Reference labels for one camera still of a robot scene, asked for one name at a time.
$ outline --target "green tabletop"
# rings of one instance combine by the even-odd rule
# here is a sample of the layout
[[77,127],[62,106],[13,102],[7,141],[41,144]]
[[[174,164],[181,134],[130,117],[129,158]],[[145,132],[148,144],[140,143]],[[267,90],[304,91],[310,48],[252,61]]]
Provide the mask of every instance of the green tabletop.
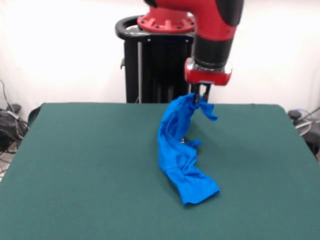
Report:
[[197,166],[219,195],[183,206],[158,167],[164,104],[45,104],[0,183],[0,240],[318,240],[320,169],[284,110],[200,111]]

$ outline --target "red robot arm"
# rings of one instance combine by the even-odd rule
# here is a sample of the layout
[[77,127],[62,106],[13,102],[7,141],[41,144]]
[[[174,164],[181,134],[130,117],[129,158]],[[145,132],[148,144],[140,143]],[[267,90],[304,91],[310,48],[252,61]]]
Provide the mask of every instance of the red robot arm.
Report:
[[152,7],[191,12],[196,20],[193,57],[185,64],[191,84],[226,85],[231,69],[226,67],[240,23],[244,0],[144,0]]

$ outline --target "cable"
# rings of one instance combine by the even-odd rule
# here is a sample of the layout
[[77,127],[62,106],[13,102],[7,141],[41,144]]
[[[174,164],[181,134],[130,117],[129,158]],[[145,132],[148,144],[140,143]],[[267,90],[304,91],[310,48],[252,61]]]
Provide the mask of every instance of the cable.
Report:
[[303,118],[301,118],[300,120],[305,120],[307,117],[312,116],[313,114],[315,114],[316,112],[318,112],[320,110],[320,106],[317,107],[315,110],[313,110],[312,112],[310,112],[308,115],[304,116]]
[[4,162],[4,163],[6,163],[6,164],[10,164],[10,163],[11,163],[10,161],[4,160],[4,159],[2,159],[2,158],[0,158],[0,161]]
[[7,170],[8,170],[8,168],[5,169],[5,170],[0,171],[0,175],[1,175],[1,174],[4,174]]
[[302,108],[298,108],[298,109],[296,109],[296,111],[306,113],[307,115],[309,115],[311,117],[312,120],[314,120],[314,117],[312,116],[312,114],[310,114],[309,111],[302,109]]
[[8,137],[10,137],[12,140],[14,140],[14,141],[17,142],[17,143],[20,143],[20,142],[21,142],[21,139],[15,138],[15,137],[12,136],[8,131],[6,131],[6,130],[4,130],[4,129],[0,129],[0,132],[6,134]]
[[298,130],[298,129],[301,129],[301,128],[303,128],[303,127],[308,126],[308,128],[307,128],[306,130],[304,130],[304,131],[302,131],[302,132],[299,133],[300,136],[302,137],[303,135],[306,135],[306,134],[311,130],[313,124],[320,124],[320,120],[316,120],[316,121],[309,121],[309,120],[307,120],[306,122],[301,123],[301,124],[295,126],[295,129]]
[[0,79],[0,83],[2,84],[2,91],[3,91],[3,96],[4,96],[4,100],[6,101],[6,104],[8,104],[10,110],[12,112],[14,112],[14,108],[10,105],[10,103],[8,102],[7,96],[6,96],[6,89],[5,89],[5,84],[4,82]]

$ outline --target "blue cloth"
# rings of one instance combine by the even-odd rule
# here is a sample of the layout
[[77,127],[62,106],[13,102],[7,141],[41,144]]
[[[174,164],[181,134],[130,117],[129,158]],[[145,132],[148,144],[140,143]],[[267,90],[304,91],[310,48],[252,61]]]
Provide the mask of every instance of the blue cloth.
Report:
[[198,108],[211,121],[218,119],[213,114],[213,104],[202,99],[194,104],[193,99],[194,93],[190,93],[172,101],[158,129],[159,166],[178,189],[184,205],[198,204],[220,191],[210,177],[194,166],[197,161],[196,148],[202,142],[193,140],[181,143],[189,129],[191,116]]

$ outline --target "white wall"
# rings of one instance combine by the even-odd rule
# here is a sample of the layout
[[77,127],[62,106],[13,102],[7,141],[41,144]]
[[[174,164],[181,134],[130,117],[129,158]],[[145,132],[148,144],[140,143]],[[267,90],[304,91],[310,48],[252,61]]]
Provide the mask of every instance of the white wall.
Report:
[[[23,116],[44,102],[125,102],[114,26],[142,0],[0,0],[0,78]],[[247,0],[215,103],[313,109],[320,93],[320,2]]]

